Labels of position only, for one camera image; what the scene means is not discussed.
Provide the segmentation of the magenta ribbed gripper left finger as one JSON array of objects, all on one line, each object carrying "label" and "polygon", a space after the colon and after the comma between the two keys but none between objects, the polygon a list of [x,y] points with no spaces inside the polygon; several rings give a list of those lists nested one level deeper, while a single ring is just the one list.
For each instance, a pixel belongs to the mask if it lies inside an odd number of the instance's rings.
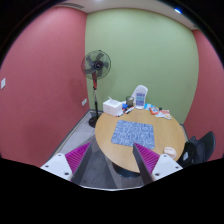
[{"label": "magenta ribbed gripper left finger", "polygon": [[92,153],[90,142],[81,145],[67,154],[57,153],[41,169],[65,180],[80,184]]}]

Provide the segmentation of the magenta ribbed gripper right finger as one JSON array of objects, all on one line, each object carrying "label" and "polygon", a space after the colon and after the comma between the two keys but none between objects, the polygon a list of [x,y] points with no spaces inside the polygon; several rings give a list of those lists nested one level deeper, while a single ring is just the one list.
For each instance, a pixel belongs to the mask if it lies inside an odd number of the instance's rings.
[{"label": "magenta ribbed gripper right finger", "polygon": [[182,169],[169,155],[159,155],[137,143],[133,144],[133,154],[145,185]]}]

